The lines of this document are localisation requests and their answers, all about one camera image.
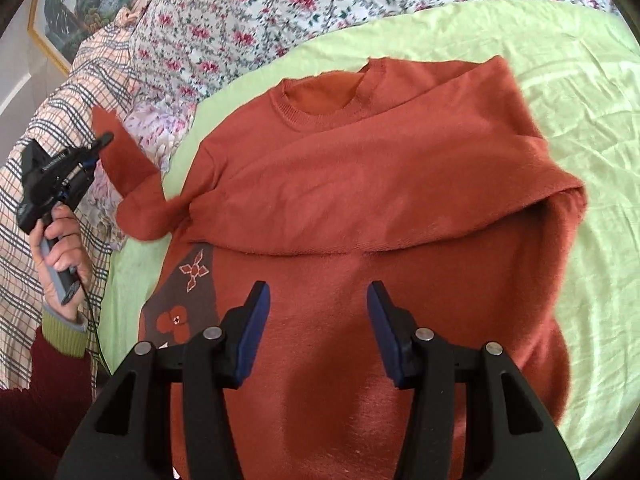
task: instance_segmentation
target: blue gripper pad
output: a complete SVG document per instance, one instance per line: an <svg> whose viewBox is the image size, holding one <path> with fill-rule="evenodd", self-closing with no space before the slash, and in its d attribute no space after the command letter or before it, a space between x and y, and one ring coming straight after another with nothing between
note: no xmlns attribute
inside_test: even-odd
<svg viewBox="0 0 640 480"><path fill-rule="evenodd" d="M367 311L376 335L378 349L385 365L386 376L399 387L404 380L402 372L402 351L399 341L393 333L388 312L383 306L387 298L380 298L373 283L367 288Z"/></svg>
<svg viewBox="0 0 640 480"><path fill-rule="evenodd" d="M271 294L269 285L262 285L260 295L255 301L254 310L249 316L244 332L238 343L238 365L236 366L235 379L238 387L242 385L244 380L251 375L254 367L255 355L260 345L264 326L269 317L271 307Z"/></svg>

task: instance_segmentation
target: flower appliqué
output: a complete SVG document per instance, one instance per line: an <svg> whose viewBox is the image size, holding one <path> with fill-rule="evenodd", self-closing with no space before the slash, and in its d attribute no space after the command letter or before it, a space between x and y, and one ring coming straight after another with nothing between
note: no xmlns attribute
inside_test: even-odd
<svg viewBox="0 0 640 480"><path fill-rule="evenodd" d="M173 333L176 344L186 343L190 336L189 316L187 309L181 305L174 306L169 312L163 312L156 320L156 328L161 334Z"/></svg>
<svg viewBox="0 0 640 480"><path fill-rule="evenodd" d="M187 292L191 292L193 287L196 286L196 279L201 278L202 276L206 276L209 273L209 269L207 267L200 264L202 261L202 250L198 254L196 254L196 258L193 261L192 265L186 264L180 266L180 272L183 274L187 274L189 278L189 283L187 283Z"/></svg>

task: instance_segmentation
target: metal screw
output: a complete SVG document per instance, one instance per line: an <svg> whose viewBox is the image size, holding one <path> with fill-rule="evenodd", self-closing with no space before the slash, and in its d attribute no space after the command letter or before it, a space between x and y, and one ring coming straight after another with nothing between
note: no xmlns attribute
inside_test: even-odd
<svg viewBox="0 0 640 480"><path fill-rule="evenodd" d="M502 345L495 341L491 341L490 343L487 343L485 348L486 348L486 351L489 352L489 354L491 355L500 355L502 353Z"/></svg>
<svg viewBox="0 0 640 480"><path fill-rule="evenodd" d="M141 341L137 345L134 346L133 351L137 355L146 355L151 352L151 343L149 341Z"/></svg>
<svg viewBox="0 0 640 480"><path fill-rule="evenodd" d="M204 336L204 339L213 341L214 339L222 337L222 329L219 326L210 326L205 329L202 335Z"/></svg>
<svg viewBox="0 0 640 480"><path fill-rule="evenodd" d="M434 333L430 328L419 328L415 331L415 336L420 341L431 341L433 339Z"/></svg>

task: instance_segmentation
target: light green bedsheet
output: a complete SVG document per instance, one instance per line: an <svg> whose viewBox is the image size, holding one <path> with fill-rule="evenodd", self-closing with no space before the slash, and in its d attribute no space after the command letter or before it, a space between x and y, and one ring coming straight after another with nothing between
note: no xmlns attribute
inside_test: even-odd
<svg viewBox="0 0 640 480"><path fill-rule="evenodd" d="M620 18L571 4L494 0L317 38L203 102L164 189L179 193L199 142L284 77L357 70L367 57L481 62L496 54L510 62L553 158L589 193L557 307L572 372L561 431L586 478L640 401L640 48ZM111 369L136 342L169 241L130 240L111 259L99 330Z"/></svg>

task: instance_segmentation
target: brown appliqué patch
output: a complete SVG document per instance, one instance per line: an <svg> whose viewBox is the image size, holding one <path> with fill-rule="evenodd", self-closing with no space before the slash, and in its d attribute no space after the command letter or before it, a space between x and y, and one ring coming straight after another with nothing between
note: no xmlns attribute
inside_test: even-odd
<svg viewBox="0 0 640 480"><path fill-rule="evenodd" d="M156 348L186 343L220 323L211 269L213 247L194 244L162 287L142 307L140 340Z"/></svg>

